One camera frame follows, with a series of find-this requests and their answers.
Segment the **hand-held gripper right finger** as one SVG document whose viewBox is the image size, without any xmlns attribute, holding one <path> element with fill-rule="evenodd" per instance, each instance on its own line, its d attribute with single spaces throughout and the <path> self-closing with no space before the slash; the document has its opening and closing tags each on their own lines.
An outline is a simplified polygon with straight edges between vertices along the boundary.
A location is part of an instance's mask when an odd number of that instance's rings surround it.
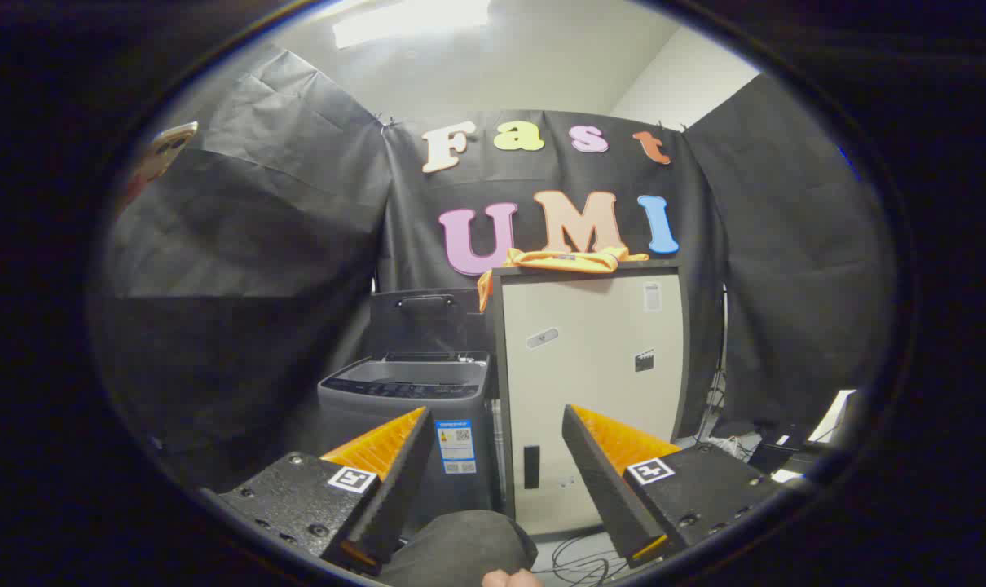
<svg viewBox="0 0 986 587">
<path fill-rule="evenodd" d="M 631 568 L 734 527 L 785 487 L 713 444 L 680 448 L 575 404 L 564 408 L 561 437 Z"/>
</svg>

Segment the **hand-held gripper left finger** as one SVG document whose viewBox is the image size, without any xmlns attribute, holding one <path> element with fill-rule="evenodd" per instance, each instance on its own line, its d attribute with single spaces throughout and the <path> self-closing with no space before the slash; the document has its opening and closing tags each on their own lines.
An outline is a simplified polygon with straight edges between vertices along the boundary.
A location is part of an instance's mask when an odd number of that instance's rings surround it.
<svg viewBox="0 0 986 587">
<path fill-rule="evenodd" d="M 434 445 L 425 406 L 323 454 L 292 451 L 214 508 L 296 557 L 376 576 L 391 561 Z"/>
</svg>

